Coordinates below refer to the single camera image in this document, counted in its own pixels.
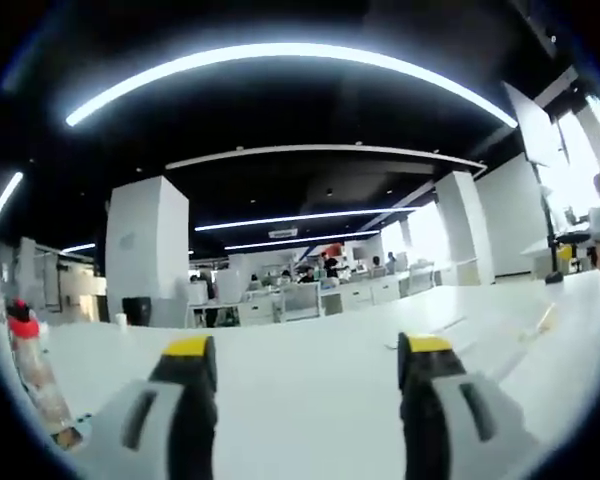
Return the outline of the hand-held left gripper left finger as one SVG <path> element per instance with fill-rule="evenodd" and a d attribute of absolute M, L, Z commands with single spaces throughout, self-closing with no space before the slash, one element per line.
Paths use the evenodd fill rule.
<path fill-rule="evenodd" d="M 77 450 L 82 479 L 212 479 L 218 411 L 214 338 L 170 343 L 146 380 L 91 419 Z"/>

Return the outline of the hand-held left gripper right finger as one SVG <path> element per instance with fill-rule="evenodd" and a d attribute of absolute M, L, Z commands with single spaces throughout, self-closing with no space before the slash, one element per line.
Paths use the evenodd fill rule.
<path fill-rule="evenodd" d="M 406 479 L 511 479 L 534 455 L 520 406 L 446 339 L 401 332 L 397 370 Z"/>

